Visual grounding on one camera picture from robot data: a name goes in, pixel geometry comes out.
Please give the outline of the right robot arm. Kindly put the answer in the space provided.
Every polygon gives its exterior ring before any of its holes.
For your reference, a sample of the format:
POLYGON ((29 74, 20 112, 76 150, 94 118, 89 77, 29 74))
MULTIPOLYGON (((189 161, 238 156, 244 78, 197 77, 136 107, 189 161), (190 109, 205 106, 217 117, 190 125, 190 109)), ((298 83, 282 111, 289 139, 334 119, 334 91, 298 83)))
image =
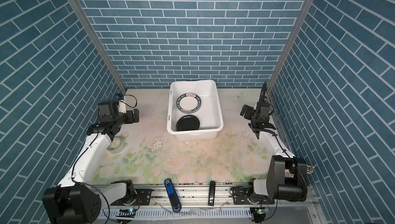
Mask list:
POLYGON ((270 105, 254 109, 244 105, 240 115, 249 120, 249 127, 259 141, 272 153, 265 179, 254 179, 250 186, 252 196, 269 199, 303 202, 307 198, 307 164, 295 156, 280 139, 275 126, 270 123, 270 105))

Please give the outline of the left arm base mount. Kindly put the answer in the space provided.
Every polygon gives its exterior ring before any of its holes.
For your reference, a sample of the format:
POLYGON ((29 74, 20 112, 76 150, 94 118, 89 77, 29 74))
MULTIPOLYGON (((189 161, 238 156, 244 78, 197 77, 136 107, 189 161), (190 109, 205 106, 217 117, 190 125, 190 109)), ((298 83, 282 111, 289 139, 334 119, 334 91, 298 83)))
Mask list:
POLYGON ((152 189, 135 189, 134 193, 127 193, 121 199, 113 201, 110 205, 118 206, 146 206, 150 204, 152 189))

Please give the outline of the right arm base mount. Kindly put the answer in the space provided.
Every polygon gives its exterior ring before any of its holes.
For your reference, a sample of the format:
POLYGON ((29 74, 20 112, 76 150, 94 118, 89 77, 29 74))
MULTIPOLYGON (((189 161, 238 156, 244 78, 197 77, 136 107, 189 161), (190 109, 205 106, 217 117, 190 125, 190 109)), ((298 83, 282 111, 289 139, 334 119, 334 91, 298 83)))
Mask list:
POLYGON ((232 187, 228 192, 235 205, 271 205, 275 203, 275 201, 268 196, 257 195, 253 193, 251 189, 242 186, 232 187))

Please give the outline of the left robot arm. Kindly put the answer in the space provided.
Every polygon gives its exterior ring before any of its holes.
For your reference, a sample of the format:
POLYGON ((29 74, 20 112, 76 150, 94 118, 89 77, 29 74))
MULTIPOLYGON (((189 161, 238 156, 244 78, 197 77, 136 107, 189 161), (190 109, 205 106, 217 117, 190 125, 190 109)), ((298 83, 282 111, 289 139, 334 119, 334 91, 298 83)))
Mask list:
POLYGON ((98 120, 87 129, 85 144, 67 174, 46 189, 42 202, 52 224, 92 224, 111 203, 136 204, 139 197, 131 180, 116 181, 102 190, 92 185, 95 170, 124 124, 139 122, 139 110, 123 100, 98 104, 98 120))

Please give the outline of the green rimmed white plate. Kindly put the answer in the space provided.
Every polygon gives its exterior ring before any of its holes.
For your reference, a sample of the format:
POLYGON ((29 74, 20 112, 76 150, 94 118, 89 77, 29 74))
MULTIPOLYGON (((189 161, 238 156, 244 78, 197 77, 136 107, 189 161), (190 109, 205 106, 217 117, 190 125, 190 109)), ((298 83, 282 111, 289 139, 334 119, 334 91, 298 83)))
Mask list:
POLYGON ((202 105, 201 98, 195 93, 184 93, 176 101, 179 111, 184 114, 193 114, 197 112, 202 105))

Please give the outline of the black plate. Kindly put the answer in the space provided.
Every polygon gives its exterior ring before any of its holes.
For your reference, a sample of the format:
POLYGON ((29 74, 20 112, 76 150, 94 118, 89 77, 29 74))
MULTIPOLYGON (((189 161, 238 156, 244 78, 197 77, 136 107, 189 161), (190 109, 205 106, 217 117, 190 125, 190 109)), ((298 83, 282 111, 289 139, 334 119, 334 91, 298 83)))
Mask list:
POLYGON ((200 120, 194 115, 185 115, 176 123, 177 131, 192 131, 200 128, 200 120))

